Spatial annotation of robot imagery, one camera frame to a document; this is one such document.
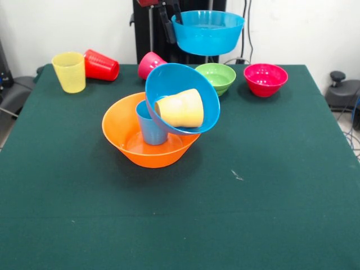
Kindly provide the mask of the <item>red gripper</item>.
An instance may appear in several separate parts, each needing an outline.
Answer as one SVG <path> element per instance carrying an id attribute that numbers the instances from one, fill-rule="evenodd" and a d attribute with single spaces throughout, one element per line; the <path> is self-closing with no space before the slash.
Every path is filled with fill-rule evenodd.
<path id="1" fill-rule="evenodd" d="M 137 3 L 141 7 L 156 7 L 158 9 L 161 22 L 164 28 L 165 38 L 169 44 L 176 43 L 176 35 L 174 32 L 173 24 L 169 20 L 166 8 L 166 1 L 162 0 L 137 0 Z M 174 14 L 175 14 L 175 21 L 179 24 L 183 24 L 182 14 L 180 9 L 179 0 L 173 0 L 172 3 Z"/>

